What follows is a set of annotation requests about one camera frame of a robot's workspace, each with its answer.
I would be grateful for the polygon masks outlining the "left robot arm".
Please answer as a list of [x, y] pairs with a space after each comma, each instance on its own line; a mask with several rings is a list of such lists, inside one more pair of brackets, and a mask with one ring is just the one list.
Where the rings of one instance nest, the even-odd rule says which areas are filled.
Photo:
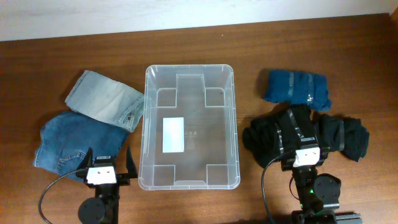
[[86, 186], [95, 190], [95, 196], [86, 199], [78, 209], [82, 223], [117, 223], [119, 214], [119, 188], [130, 185], [131, 179], [138, 177], [131, 156], [126, 152], [126, 173], [116, 173], [116, 158], [112, 156], [93, 157], [89, 149], [78, 166], [76, 176], [83, 179]]

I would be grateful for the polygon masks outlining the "blue shirt bundle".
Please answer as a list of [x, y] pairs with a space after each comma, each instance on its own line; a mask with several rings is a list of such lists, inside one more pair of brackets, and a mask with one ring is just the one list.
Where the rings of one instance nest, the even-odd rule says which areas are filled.
[[264, 100], [272, 103], [306, 104], [315, 111], [331, 108], [326, 76], [316, 73], [271, 70]]

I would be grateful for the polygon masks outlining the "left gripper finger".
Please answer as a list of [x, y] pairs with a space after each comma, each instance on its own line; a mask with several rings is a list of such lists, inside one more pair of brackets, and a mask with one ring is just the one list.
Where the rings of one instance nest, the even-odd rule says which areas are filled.
[[92, 163], [93, 163], [93, 150], [90, 147], [86, 155], [84, 156], [82, 162], [80, 163], [80, 168], [81, 169], [89, 168], [92, 166]]
[[132, 159], [130, 146], [127, 147], [126, 152], [126, 169], [130, 179], [136, 179], [138, 177], [136, 165]]

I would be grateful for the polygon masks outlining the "dark green shirt bundle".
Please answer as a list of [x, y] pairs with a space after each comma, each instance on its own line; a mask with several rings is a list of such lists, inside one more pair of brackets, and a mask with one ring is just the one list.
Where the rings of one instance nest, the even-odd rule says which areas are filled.
[[370, 134], [360, 119], [323, 114], [313, 125], [321, 150], [340, 151], [356, 162], [366, 155]]

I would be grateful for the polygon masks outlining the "black shirt bundle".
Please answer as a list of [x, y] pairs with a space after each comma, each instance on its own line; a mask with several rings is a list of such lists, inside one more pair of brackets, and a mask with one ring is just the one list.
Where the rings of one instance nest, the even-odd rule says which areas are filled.
[[307, 105], [256, 118], [243, 130], [244, 147], [250, 150], [261, 167], [281, 161], [285, 151], [298, 146], [300, 139], [316, 137]]

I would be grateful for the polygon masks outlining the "medium blue jeans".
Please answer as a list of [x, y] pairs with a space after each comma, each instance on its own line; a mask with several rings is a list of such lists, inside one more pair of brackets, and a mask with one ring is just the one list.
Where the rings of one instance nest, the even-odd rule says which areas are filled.
[[33, 165], [58, 175], [76, 170], [89, 149], [93, 157], [116, 157], [129, 132], [85, 115], [66, 111], [40, 129]]

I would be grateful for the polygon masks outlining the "light blue jeans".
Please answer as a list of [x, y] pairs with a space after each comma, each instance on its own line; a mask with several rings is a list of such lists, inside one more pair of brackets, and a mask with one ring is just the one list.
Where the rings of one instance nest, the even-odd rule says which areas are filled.
[[90, 70], [83, 72], [65, 102], [72, 111], [130, 133], [144, 112], [141, 92]]

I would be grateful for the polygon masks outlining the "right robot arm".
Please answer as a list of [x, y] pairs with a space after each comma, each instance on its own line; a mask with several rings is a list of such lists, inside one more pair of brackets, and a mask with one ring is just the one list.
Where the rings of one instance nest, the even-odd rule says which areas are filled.
[[293, 224], [361, 224], [358, 213], [336, 213], [339, 209], [341, 180], [331, 174], [319, 174], [317, 166], [325, 157], [315, 138], [300, 138], [298, 145], [281, 159], [282, 171], [292, 172], [300, 210], [293, 211]]

